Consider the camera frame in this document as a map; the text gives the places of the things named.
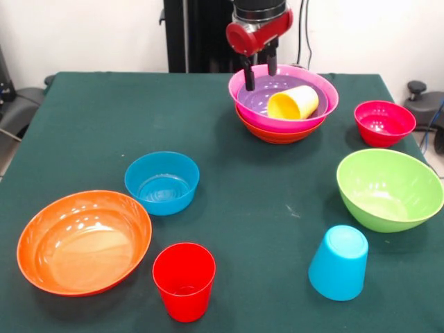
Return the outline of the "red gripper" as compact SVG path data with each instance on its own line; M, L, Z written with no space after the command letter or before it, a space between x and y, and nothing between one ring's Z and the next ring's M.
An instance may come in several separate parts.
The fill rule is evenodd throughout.
M240 54L240 63L244 71L246 90L255 90L255 74L257 55L266 47L266 61L269 76L277 73L278 38L284 35L293 23L292 9L287 9L282 15L265 24L247 24L244 22L229 23L225 34L228 44Z

